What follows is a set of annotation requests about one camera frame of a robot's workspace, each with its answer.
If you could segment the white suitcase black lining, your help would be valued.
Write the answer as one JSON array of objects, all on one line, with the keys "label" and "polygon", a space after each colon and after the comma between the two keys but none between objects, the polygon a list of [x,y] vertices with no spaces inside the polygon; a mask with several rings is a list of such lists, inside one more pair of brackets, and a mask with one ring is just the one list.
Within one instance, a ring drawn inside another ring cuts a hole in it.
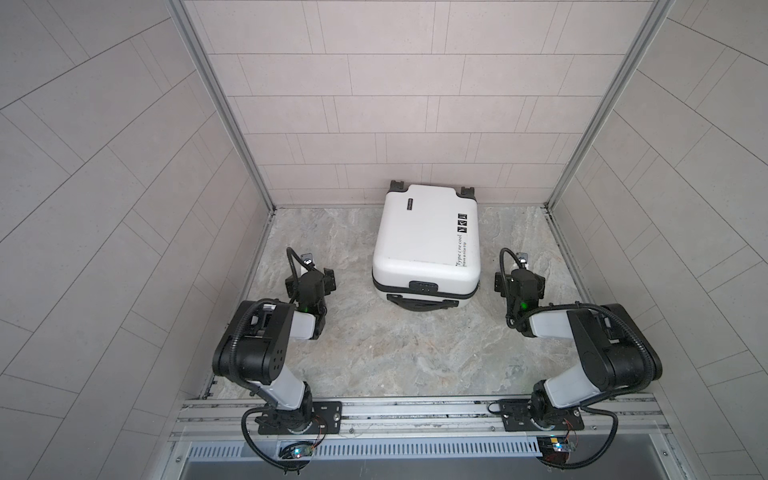
[{"label": "white suitcase black lining", "polygon": [[377,294],[413,312],[466,305],[481,278],[478,220],[472,187],[391,181],[372,261]]}]

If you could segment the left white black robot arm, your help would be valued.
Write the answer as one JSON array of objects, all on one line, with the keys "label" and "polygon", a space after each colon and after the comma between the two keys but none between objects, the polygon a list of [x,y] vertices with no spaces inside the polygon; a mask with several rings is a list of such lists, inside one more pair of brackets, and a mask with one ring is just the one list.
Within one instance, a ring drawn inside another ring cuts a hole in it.
[{"label": "left white black robot arm", "polygon": [[286,280],[290,299],[240,303],[219,341],[212,370],[266,402],[256,418],[261,433],[302,433],[313,423],[309,385],[285,366],[289,341],[317,340],[336,290],[334,271],[309,270]]}]

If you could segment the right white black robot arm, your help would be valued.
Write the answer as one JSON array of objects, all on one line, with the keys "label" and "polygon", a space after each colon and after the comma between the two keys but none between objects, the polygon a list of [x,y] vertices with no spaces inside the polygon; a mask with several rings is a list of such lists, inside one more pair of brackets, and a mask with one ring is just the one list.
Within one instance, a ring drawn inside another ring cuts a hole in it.
[{"label": "right white black robot arm", "polygon": [[506,300],[508,326],[527,338],[571,340],[578,362],[539,381],[525,416],[540,429],[563,424],[573,410],[641,391],[658,380],[658,354],[620,304],[541,306],[545,279],[527,269],[499,271],[494,290]]}]

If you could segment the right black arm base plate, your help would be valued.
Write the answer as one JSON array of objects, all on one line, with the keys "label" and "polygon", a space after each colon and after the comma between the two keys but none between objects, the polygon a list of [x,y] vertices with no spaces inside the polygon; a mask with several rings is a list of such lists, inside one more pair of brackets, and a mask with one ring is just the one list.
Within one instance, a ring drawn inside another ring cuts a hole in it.
[{"label": "right black arm base plate", "polygon": [[501,399],[488,411],[499,415],[506,432],[581,431],[584,422],[578,408],[552,406],[541,397],[532,399]]}]

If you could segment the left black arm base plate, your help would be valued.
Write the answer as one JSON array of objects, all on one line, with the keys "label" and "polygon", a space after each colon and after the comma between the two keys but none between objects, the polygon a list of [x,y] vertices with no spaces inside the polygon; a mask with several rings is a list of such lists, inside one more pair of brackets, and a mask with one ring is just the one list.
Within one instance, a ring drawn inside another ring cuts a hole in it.
[{"label": "left black arm base plate", "polygon": [[313,401],[296,410],[273,410],[255,419],[260,435],[338,434],[343,404],[340,401]]}]

